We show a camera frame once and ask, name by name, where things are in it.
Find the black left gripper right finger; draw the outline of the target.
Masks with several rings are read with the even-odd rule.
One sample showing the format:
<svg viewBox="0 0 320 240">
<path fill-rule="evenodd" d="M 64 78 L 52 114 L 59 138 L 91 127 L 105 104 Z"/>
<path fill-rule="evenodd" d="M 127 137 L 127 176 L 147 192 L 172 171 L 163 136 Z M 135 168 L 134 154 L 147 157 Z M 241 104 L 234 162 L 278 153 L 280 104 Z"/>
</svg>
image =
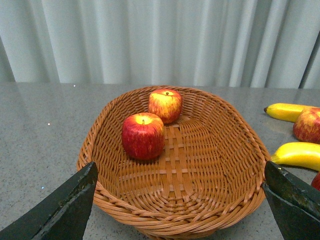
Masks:
<svg viewBox="0 0 320 240">
<path fill-rule="evenodd" d="M 318 240 L 320 191 L 272 161 L 264 175 L 262 188 L 283 238 Z"/>
</svg>

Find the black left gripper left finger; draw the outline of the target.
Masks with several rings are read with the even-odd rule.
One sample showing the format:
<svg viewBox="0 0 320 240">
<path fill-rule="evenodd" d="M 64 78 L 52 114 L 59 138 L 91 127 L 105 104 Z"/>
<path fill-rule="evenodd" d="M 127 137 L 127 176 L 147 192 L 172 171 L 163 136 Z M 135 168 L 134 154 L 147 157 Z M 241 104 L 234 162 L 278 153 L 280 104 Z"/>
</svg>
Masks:
<svg viewBox="0 0 320 240">
<path fill-rule="evenodd" d="M 98 169 L 87 164 L 38 205 L 0 231 L 2 240 L 82 240 Z"/>
</svg>

